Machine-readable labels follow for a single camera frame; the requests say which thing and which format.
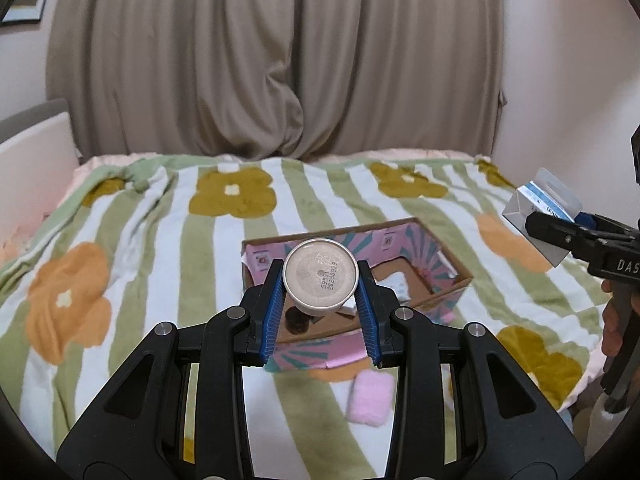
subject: blue and white label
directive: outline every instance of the blue and white label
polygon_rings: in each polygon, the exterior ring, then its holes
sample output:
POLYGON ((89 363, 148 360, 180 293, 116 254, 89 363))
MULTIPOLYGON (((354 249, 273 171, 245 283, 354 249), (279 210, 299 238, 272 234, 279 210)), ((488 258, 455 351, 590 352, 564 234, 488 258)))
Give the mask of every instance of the blue and white label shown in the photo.
POLYGON ((535 183, 529 182, 524 186, 520 186, 518 191, 543 213, 569 222, 574 221, 574 219, 569 216, 569 213, 567 213, 567 211, 565 211, 558 202, 546 194, 535 183))

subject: white bed frame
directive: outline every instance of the white bed frame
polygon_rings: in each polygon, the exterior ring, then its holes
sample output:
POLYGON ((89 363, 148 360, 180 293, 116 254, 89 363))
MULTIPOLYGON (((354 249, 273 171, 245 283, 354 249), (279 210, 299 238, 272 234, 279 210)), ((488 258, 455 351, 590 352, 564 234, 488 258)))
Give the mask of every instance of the white bed frame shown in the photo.
POLYGON ((34 232, 56 208, 71 183, 78 158, 62 100, 0 121, 0 142, 2 246, 18 227, 34 232))

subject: pink sponge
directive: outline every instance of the pink sponge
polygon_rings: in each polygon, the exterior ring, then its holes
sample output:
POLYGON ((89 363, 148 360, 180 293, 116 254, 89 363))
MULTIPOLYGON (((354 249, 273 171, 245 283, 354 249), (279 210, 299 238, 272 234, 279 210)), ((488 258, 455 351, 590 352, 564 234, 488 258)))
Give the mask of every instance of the pink sponge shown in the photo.
POLYGON ((393 375, 374 370, 361 371, 353 381, 347 420, 379 427, 386 423, 396 389, 393 375))

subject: orange flower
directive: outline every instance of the orange flower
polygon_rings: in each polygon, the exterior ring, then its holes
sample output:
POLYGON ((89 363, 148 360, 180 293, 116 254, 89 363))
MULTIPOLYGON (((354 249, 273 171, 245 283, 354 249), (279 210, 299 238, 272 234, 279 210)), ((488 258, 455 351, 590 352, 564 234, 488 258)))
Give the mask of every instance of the orange flower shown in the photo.
POLYGON ((108 281, 104 251, 89 242, 40 268, 27 294, 25 332, 45 361, 59 365, 71 341, 84 348, 102 344, 111 320, 111 303, 102 296, 108 281))
POLYGON ((197 193, 189 202, 194 215, 260 218, 276 207, 271 175, 260 168, 231 173, 209 171, 198 179, 197 193))
POLYGON ((365 357, 359 361, 349 363, 348 365, 337 368, 311 368, 306 373, 314 379, 324 381, 325 383, 341 383, 343 381, 351 381, 356 375, 363 370, 371 368, 371 359, 365 357))
POLYGON ((480 215, 476 221, 482 240, 498 256, 516 260, 531 272, 551 270, 546 258, 524 236, 511 232, 500 219, 480 215))
POLYGON ((382 162, 374 162, 369 169, 378 179, 378 189, 392 198, 442 198, 448 189, 430 182, 411 168, 392 168, 382 162))

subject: blanket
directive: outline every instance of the blanket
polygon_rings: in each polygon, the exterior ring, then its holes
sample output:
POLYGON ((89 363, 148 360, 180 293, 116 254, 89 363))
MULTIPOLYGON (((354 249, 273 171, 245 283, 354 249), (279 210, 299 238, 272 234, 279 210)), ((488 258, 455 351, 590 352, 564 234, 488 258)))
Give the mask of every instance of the blanket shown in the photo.
MULTIPOLYGON (((448 323, 482 322, 560 409, 600 340, 607 297, 580 262, 569 257, 552 269, 504 221, 512 192, 482 158, 303 164, 156 156, 103 166, 49 216, 30 250, 0 270, 0 386, 54 456, 158 322, 203 323, 239 303, 243 240, 417 217, 474 276, 448 323)), ((382 476, 391 419, 370 428, 344 416, 351 381, 368 367, 361 359, 331 370, 245 370, 256 475, 382 476)), ((453 460, 446 370, 444 379, 453 460)), ((187 459, 193 399, 190 388, 187 459)))

